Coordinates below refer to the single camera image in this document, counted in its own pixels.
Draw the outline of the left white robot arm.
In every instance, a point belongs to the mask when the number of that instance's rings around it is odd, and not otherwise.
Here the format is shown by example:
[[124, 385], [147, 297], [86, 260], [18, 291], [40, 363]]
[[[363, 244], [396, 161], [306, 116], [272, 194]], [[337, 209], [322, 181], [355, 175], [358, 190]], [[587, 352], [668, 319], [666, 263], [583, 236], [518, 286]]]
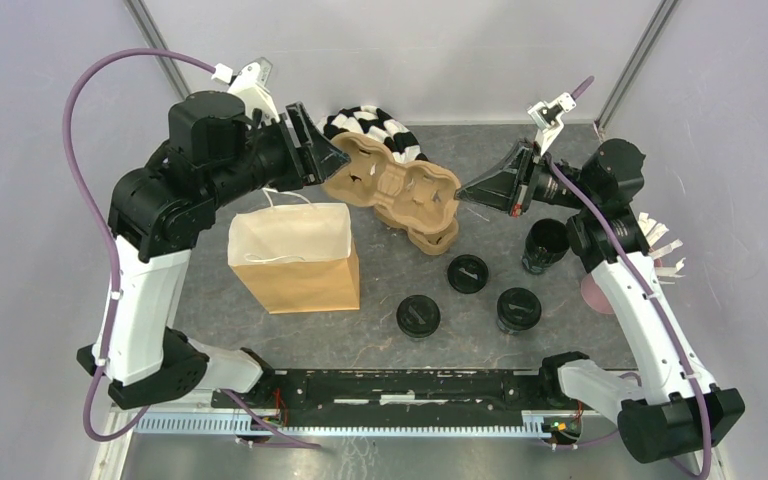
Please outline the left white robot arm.
[[265, 187], [320, 185], [349, 158], [301, 103], [269, 121], [232, 94], [202, 91], [173, 105], [168, 125], [146, 165], [113, 189], [102, 227], [115, 249], [115, 310], [77, 360], [108, 380], [110, 398], [125, 410], [219, 389], [262, 407], [274, 381], [255, 353], [205, 345], [171, 327], [191, 252], [222, 207]]

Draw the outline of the brown paper bag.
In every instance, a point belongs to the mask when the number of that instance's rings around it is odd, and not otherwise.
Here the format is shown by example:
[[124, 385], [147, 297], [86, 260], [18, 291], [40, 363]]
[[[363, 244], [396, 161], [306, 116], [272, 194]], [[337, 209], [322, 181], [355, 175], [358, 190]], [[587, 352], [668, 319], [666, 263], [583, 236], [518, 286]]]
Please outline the brown paper bag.
[[344, 203], [269, 205], [236, 215], [227, 262], [270, 314], [351, 311], [360, 308], [360, 271], [350, 211]]

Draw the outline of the brown cardboard cup carrier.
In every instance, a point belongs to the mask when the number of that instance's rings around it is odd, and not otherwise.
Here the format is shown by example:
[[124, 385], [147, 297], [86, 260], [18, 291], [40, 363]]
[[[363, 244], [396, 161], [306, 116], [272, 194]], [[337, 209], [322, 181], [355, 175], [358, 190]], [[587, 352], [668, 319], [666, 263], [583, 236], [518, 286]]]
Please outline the brown cardboard cup carrier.
[[441, 232], [454, 220], [461, 182], [450, 170], [421, 160], [398, 163], [386, 145], [358, 133], [341, 133], [332, 143], [350, 162], [323, 184], [330, 197], [379, 208], [424, 234]]

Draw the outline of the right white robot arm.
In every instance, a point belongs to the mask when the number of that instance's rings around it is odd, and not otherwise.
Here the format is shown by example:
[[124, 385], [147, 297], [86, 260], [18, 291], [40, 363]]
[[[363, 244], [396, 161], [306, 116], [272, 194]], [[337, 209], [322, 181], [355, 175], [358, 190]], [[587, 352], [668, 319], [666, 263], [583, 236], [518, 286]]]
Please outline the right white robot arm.
[[631, 208], [644, 185], [643, 164], [643, 153], [623, 139], [603, 142], [578, 168], [521, 142], [457, 197], [513, 216], [534, 202], [572, 209], [570, 248], [612, 307], [642, 377], [634, 385], [583, 353], [558, 354], [541, 365], [540, 400], [551, 408], [572, 400], [591, 407], [617, 426], [640, 463], [709, 457], [746, 406], [738, 390], [717, 384], [668, 304]]

